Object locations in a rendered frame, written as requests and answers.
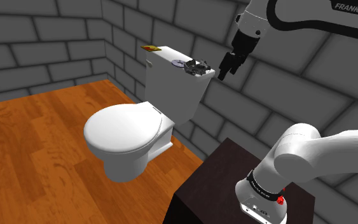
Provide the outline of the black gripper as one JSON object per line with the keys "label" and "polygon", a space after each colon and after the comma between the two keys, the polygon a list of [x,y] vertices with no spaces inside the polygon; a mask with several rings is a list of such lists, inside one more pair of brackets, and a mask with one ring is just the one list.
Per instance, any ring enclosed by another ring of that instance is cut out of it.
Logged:
{"label": "black gripper", "polygon": [[253,52],[259,40],[260,38],[248,36],[238,29],[231,42],[233,51],[225,54],[219,65],[219,75],[217,78],[223,81],[228,71],[231,74],[235,74],[238,68],[245,62],[247,56]]}

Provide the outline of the dark grey crumpled object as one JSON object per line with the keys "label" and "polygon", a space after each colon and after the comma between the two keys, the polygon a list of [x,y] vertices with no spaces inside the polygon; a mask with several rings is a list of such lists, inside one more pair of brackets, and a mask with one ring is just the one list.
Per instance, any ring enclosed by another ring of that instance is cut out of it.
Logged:
{"label": "dark grey crumpled object", "polygon": [[203,76],[207,73],[207,71],[211,70],[211,67],[207,64],[206,61],[201,60],[198,64],[196,60],[190,60],[183,64],[184,71],[193,76],[200,75]]}

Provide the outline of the white toilet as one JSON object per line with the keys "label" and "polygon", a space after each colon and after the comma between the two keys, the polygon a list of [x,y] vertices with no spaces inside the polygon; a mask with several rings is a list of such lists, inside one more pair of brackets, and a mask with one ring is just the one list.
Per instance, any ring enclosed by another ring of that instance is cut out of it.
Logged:
{"label": "white toilet", "polygon": [[193,60],[168,46],[146,52],[145,100],[116,104],[94,113],[83,134],[90,151],[114,182],[141,175],[147,164],[172,146],[175,125],[192,119],[215,71],[193,76],[171,64]]}

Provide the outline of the dark robot stand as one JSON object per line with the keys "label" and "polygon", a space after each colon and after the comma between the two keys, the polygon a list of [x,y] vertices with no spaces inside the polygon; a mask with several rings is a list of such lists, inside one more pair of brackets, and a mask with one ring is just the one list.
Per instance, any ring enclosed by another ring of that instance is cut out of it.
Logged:
{"label": "dark robot stand", "polygon": [[315,198],[278,174],[273,157],[261,161],[225,139],[177,189],[162,224],[313,224]]}

